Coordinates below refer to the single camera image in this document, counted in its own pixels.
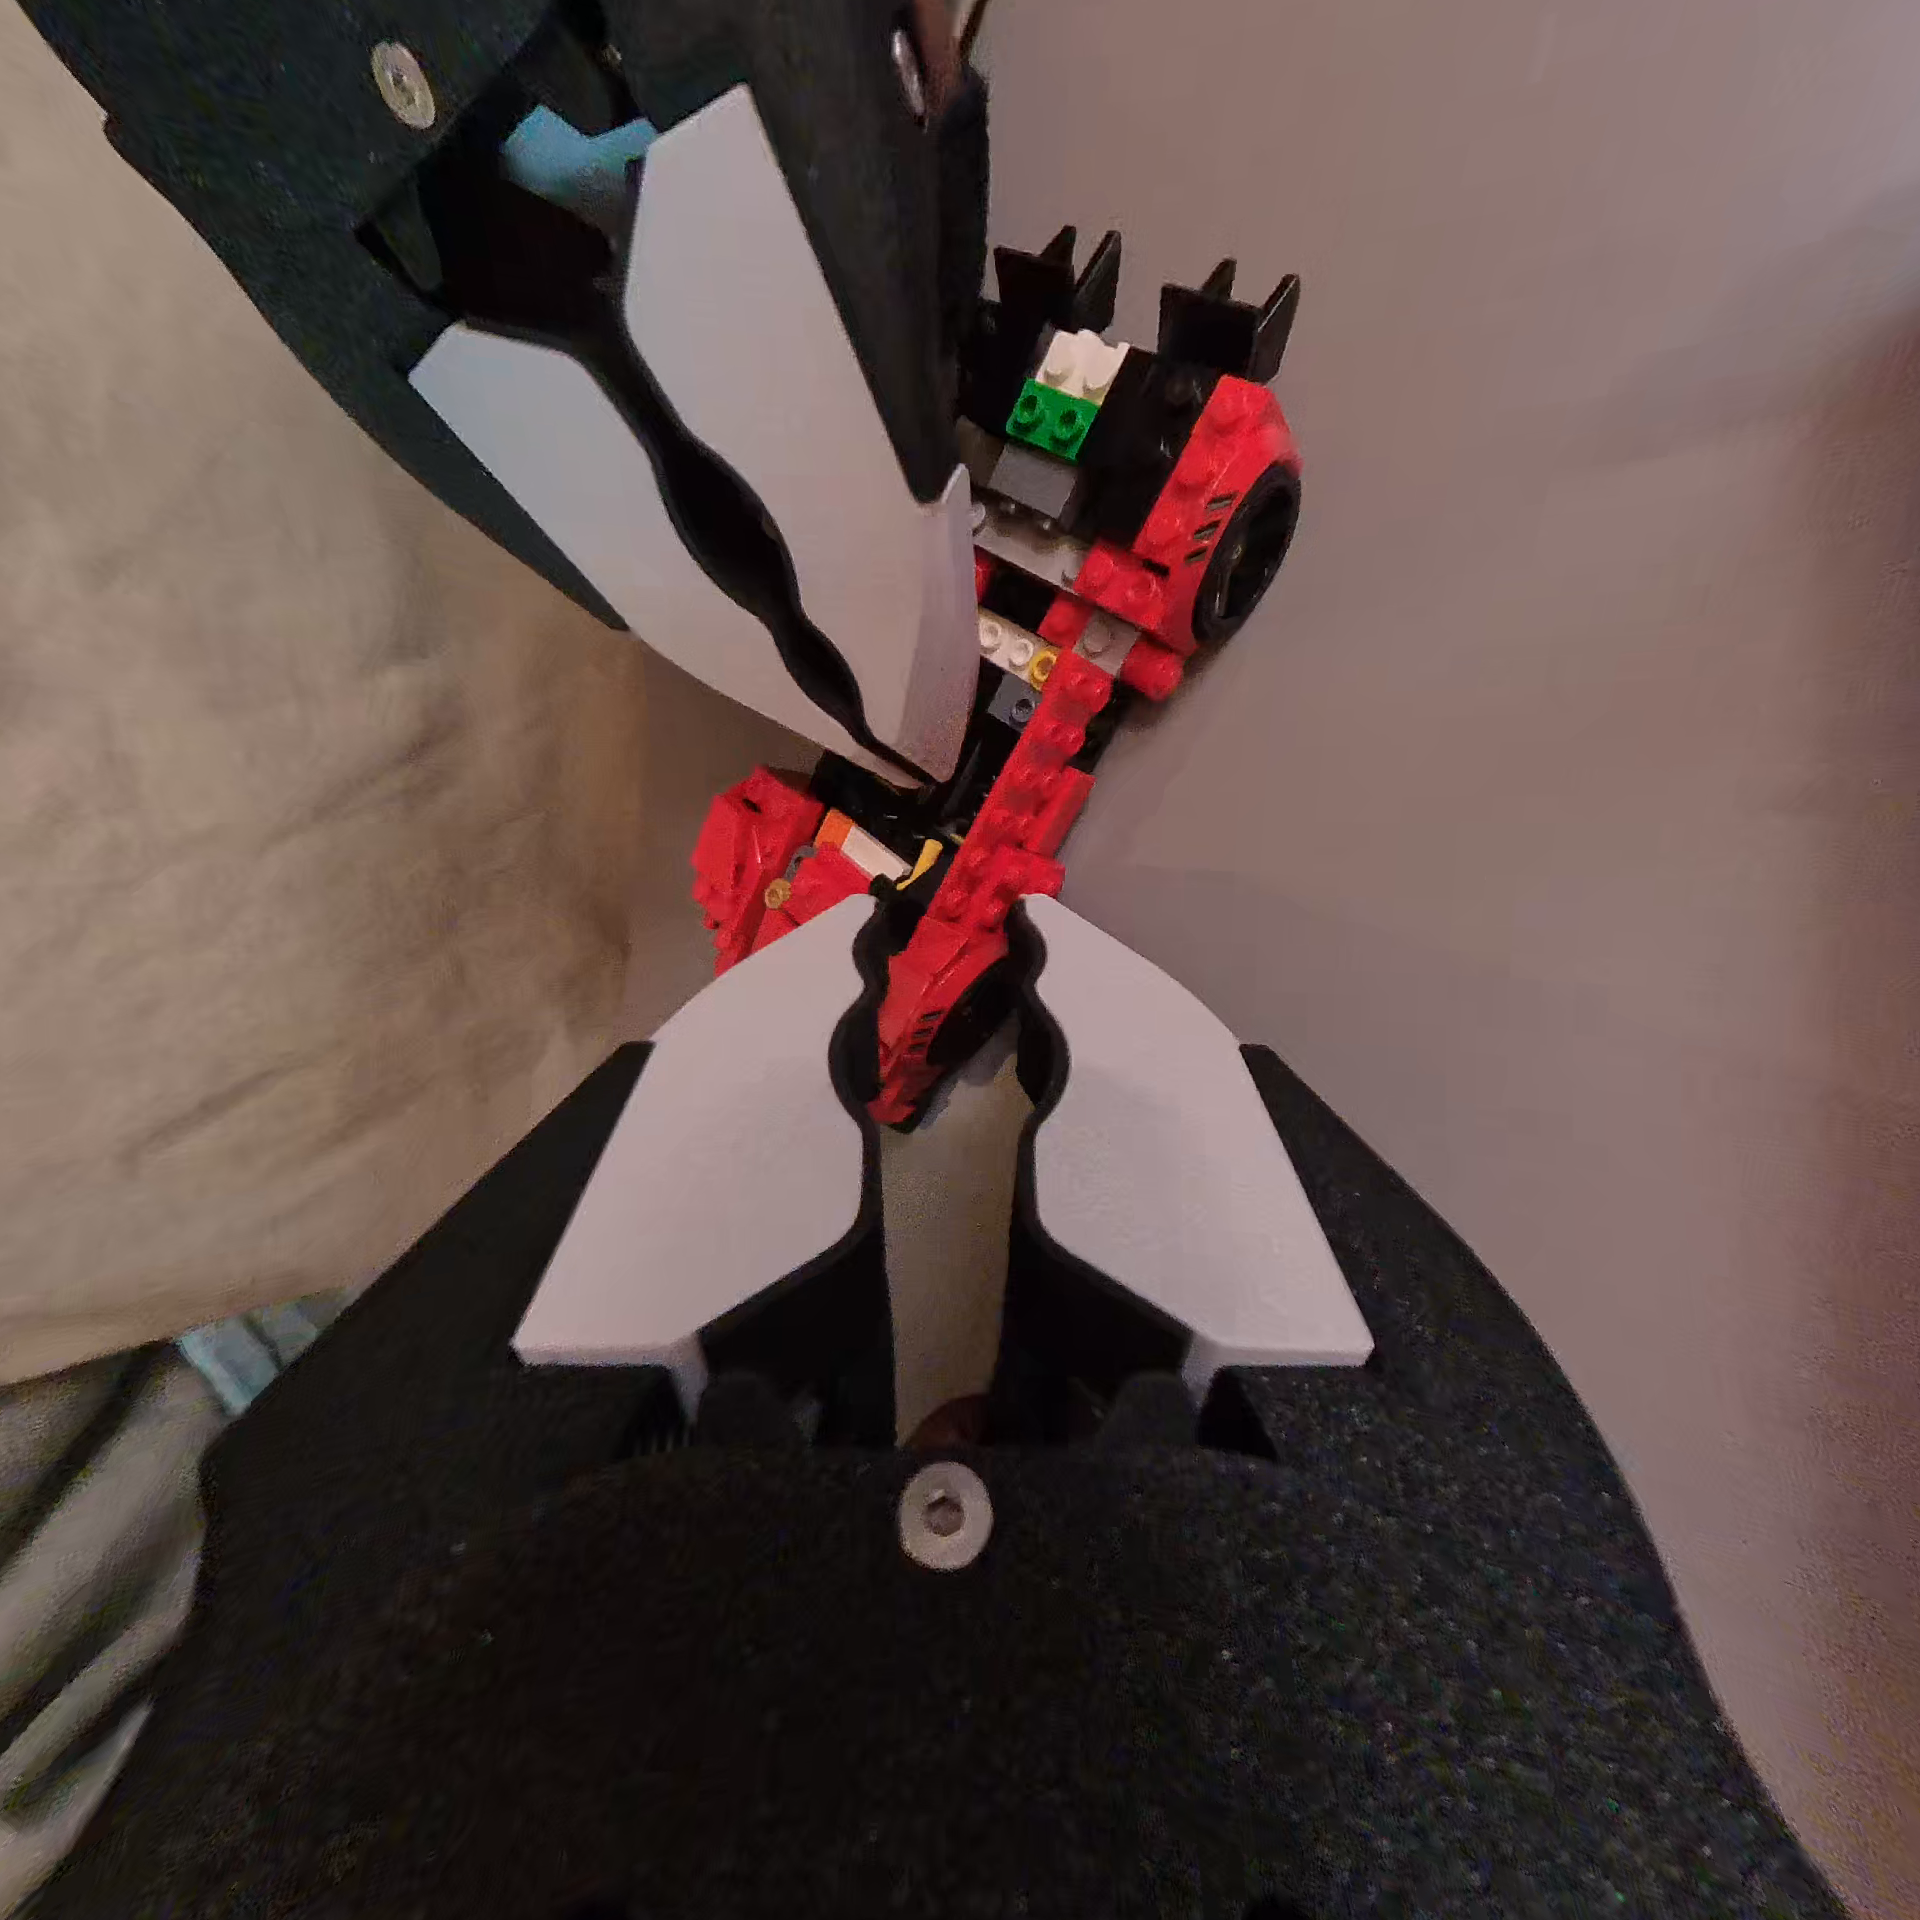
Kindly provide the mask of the person's beige trousers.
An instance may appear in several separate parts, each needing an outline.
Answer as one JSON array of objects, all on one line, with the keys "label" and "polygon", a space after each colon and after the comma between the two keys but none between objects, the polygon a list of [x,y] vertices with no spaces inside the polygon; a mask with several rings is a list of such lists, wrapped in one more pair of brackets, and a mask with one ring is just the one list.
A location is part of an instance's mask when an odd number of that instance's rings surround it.
[{"label": "person's beige trousers", "polygon": [[654,661],[396,469],[5,8],[2,1364],[375,1278],[610,1049]]}]

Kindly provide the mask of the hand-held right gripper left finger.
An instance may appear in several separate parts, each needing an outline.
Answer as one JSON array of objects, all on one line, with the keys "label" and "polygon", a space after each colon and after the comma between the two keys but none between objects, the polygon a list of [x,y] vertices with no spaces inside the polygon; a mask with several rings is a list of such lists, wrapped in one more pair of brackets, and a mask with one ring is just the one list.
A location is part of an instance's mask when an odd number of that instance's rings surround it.
[{"label": "hand-held right gripper left finger", "polygon": [[512,1335],[520,1363],[733,1372],[724,1318],[856,1228],[865,1140],[830,1042],[875,908],[830,906],[661,1025]]}]

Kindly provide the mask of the red toy brick car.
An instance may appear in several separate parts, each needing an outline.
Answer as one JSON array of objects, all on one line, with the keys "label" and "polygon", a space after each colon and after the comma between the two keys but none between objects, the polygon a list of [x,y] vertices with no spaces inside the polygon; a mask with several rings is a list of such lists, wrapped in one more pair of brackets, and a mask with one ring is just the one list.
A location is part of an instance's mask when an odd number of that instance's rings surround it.
[{"label": "red toy brick car", "polygon": [[979,675],[957,769],[898,787],[826,753],[720,793],[693,900],[724,977],[876,896],[887,962],[873,1117],[912,1131],[1017,992],[1008,918],[1057,898],[1121,722],[1260,610],[1303,512],[1278,379],[1303,281],[1237,295],[1237,261],[1167,282],[1152,345],[1107,337],[1122,239],[994,251],[959,354]]}]

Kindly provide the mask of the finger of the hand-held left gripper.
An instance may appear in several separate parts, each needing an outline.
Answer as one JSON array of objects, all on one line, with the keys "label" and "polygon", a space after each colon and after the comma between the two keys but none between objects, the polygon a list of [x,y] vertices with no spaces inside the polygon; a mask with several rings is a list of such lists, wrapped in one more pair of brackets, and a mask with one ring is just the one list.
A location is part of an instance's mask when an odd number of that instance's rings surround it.
[{"label": "finger of the hand-held left gripper", "polygon": [[771,514],[868,731],[949,779],[983,667],[971,480],[949,458],[934,500],[908,488],[746,84],[645,155],[624,308],[678,421]]},{"label": "finger of the hand-held left gripper", "polygon": [[685,435],[658,453],[577,354],[454,325],[411,386],[645,645],[744,709],[902,785],[853,668],[807,617],[744,482]]}]

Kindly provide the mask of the grey desk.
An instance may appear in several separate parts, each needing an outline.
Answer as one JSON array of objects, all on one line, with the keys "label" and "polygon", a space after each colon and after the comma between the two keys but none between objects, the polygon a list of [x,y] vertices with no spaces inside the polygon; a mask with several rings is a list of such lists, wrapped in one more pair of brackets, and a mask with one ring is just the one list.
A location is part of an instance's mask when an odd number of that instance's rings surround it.
[{"label": "grey desk", "polygon": [[1917,4],[984,4],[993,231],[1304,301],[1307,507],[1069,904],[1526,1310],[1917,1917]]}]

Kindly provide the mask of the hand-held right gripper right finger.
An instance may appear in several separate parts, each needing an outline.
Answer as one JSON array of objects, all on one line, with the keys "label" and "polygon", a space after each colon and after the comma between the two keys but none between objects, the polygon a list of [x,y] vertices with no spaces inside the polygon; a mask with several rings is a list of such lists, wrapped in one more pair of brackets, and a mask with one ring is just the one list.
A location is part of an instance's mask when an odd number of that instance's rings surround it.
[{"label": "hand-held right gripper right finger", "polygon": [[1357,1368],[1376,1348],[1232,1031],[1050,896],[1032,1003],[1063,1071],[1032,1097],[1040,1248],[1168,1325],[1157,1372]]}]

